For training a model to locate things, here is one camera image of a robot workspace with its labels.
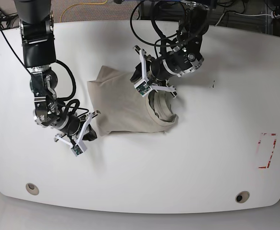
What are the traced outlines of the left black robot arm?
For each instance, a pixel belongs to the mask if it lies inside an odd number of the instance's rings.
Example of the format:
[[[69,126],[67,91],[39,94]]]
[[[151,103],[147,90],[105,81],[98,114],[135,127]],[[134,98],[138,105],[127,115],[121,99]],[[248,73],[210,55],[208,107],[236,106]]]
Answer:
[[[156,56],[148,55],[144,49],[134,46],[140,63],[130,81],[142,97],[148,96],[152,91],[169,92],[176,97],[176,88],[170,86],[168,80],[174,76],[182,77],[195,72],[204,61],[200,53],[202,37],[209,29],[209,20],[216,1],[179,0],[182,15],[178,29],[171,36],[165,36],[156,23],[166,3],[165,0],[161,0],[150,8],[150,22],[159,39],[155,43],[139,39],[142,43],[152,46]]]

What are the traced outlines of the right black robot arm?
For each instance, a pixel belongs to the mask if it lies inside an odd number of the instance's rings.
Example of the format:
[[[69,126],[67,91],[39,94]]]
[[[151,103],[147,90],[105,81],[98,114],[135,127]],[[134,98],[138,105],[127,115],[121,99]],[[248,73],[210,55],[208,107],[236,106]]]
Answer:
[[[36,123],[53,127],[67,136],[75,146],[76,138],[93,141],[97,138],[86,115],[77,115],[80,102],[76,81],[69,67],[57,60],[55,52],[54,19],[49,0],[16,0],[20,18],[24,66],[31,74],[30,87],[34,94]],[[55,88],[58,77],[51,64],[61,65],[72,82],[69,96],[58,97]]]

